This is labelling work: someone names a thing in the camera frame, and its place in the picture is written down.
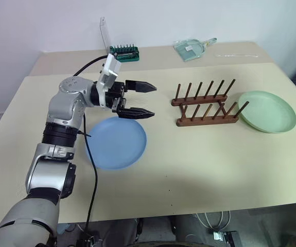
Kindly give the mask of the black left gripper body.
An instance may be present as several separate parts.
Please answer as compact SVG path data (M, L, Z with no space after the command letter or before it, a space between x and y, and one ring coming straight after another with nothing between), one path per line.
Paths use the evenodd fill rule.
M126 86L123 82L114 82L112 87L105 93L106 107L112 112L120 112L123 106L124 94Z

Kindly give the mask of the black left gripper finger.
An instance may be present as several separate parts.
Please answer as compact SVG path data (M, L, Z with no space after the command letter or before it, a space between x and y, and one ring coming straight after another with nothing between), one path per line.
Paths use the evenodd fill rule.
M157 88L145 81L126 80L125 81L126 91L136 91L139 93L148 93L156 91Z
M121 108L117 110L116 113L119 118L124 119L146 119L155 115L154 112L150 112L143 108Z

